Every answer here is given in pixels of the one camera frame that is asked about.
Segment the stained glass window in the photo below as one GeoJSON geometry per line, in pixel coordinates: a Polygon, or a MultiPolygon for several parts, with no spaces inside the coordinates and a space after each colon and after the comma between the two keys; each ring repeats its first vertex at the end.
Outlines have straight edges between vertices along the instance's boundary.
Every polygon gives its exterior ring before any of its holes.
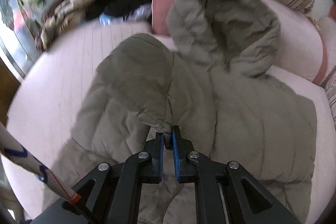
{"type": "Polygon", "coordinates": [[[18,0],[1,0],[1,59],[22,81],[40,56],[18,0]]]}

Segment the striped floral quilt right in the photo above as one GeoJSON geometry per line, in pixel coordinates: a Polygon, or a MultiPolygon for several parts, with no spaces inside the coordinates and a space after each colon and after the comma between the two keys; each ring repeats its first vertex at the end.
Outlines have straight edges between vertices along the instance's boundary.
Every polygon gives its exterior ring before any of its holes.
{"type": "Polygon", "coordinates": [[[327,100],[329,102],[331,114],[333,117],[334,126],[336,127],[336,79],[335,75],[331,76],[328,80],[325,91],[327,95],[327,100]]]}

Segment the blue plastic bag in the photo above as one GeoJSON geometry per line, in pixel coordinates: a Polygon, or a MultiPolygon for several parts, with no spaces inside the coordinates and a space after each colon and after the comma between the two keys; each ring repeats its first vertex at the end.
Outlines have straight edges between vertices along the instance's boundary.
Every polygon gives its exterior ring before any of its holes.
{"type": "Polygon", "coordinates": [[[151,22],[151,19],[152,19],[151,3],[141,5],[124,16],[115,17],[102,13],[99,17],[100,23],[104,26],[122,22],[140,22],[140,21],[151,22]]]}

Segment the beige brown floral blanket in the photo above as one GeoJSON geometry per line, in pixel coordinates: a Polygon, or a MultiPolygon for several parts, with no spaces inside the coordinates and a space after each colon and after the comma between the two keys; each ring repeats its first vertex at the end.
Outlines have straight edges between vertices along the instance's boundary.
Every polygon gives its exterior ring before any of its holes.
{"type": "Polygon", "coordinates": [[[42,52],[48,50],[58,36],[78,26],[94,1],[56,0],[43,15],[41,29],[35,37],[36,48],[42,52]]]}

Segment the pink rolled quilt back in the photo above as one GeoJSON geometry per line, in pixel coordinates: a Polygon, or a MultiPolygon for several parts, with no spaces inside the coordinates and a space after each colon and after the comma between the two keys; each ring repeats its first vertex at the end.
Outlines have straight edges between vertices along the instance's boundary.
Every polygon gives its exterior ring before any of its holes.
{"type": "MultiPolygon", "coordinates": [[[[261,0],[278,16],[280,46],[275,65],[319,85],[327,67],[325,46],[317,28],[304,15],[293,11],[275,0],[261,0]]],[[[152,0],[152,28],[154,37],[175,50],[166,16],[174,0],[152,0]]]]}

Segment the olive quilted hooded jacket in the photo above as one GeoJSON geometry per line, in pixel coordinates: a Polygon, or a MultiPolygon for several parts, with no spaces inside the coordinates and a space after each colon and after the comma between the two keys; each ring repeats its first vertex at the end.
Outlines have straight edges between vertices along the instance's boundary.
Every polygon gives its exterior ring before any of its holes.
{"type": "Polygon", "coordinates": [[[275,12],[260,0],[174,0],[166,21],[176,51],[136,34],[100,63],[53,172],[74,186],[177,125],[197,151],[239,162],[305,222],[317,116],[267,75],[280,44],[275,12]]]}

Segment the pink quilted bed cover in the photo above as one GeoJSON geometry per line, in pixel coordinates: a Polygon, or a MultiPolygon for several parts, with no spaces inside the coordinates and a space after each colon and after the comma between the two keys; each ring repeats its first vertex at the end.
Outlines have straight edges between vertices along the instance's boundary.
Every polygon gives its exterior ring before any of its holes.
{"type": "MultiPolygon", "coordinates": [[[[7,130],[46,166],[52,166],[80,109],[94,70],[123,39],[150,33],[148,22],[83,24],[58,38],[21,83],[7,114],[7,130]]],[[[317,149],[308,223],[333,204],[335,127],[325,90],[279,67],[270,75],[310,98],[317,112],[317,149]]]]}

